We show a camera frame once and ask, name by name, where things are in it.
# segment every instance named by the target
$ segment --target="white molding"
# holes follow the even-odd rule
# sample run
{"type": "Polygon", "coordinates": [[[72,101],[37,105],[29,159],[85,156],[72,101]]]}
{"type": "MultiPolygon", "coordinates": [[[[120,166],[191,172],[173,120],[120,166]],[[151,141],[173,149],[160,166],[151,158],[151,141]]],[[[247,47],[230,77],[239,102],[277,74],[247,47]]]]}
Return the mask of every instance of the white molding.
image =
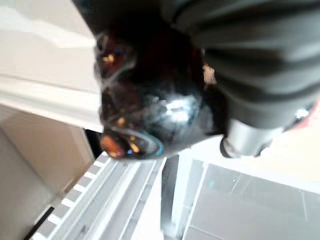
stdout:
{"type": "Polygon", "coordinates": [[[0,74],[0,105],[102,132],[98,93],[0,74]]]}

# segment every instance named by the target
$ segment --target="gray sleeve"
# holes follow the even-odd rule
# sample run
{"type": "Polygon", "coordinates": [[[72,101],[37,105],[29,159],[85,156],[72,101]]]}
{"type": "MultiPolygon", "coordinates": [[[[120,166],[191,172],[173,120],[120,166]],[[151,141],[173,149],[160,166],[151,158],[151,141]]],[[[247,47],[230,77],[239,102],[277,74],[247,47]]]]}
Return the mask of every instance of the gray sleeve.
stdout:
{"type": "Polygon", "coordinates": [[[180,3],[175,11],[166,14],[163,7],[162,14],[204,49],[220,90],[234,105],[235,118],[251,126],[281,126],[318,97],[319,0],[175,2],[180,3]],[[272,112],[283,117],[263,121],[272,112]]]}

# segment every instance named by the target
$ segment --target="tiled floor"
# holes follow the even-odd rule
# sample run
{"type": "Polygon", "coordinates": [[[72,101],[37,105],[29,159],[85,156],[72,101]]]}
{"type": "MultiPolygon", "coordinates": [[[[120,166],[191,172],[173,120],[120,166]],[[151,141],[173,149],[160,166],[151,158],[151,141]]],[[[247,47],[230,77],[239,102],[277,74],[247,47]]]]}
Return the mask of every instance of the tiled floor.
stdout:
{"type": "Polygon", "coordinates": [[[320,239],[320,196],[210,165],[184,240],[320,239]]]}

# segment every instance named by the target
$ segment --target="white cabinet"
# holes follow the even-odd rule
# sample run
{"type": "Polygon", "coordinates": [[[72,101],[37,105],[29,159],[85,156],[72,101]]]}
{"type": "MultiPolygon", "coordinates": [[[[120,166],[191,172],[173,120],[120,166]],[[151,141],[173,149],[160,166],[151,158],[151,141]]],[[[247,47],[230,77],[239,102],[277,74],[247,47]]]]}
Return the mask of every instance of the white cabinet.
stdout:
{"type": "Polygon", "coordinates": [[[0,0],[0,104],[101,131],[95,39],[69,0],[0,0]]]}

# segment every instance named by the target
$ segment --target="beige wall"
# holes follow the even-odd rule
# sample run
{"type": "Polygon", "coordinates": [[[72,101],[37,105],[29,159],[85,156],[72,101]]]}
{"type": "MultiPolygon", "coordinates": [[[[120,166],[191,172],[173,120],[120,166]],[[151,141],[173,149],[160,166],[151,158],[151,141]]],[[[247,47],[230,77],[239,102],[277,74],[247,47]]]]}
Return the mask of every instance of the beige wall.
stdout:
{"type": "Polygon", "coordinates": [[[31,113],[2,109],[6,114],[0,128],[44,182],[63,196],[94,160],[83,129],[31,113]]]}
{"type": "Polygon", "coordinates": [[[23,239],[54,197],[0,130],[0,239],[23,239]]]}
{"type": "Polygon", "coordinates": [[[305,127],[277,136],[258,159],[244,159],[270,173],[320,183],[320,127],[305,127]]]}

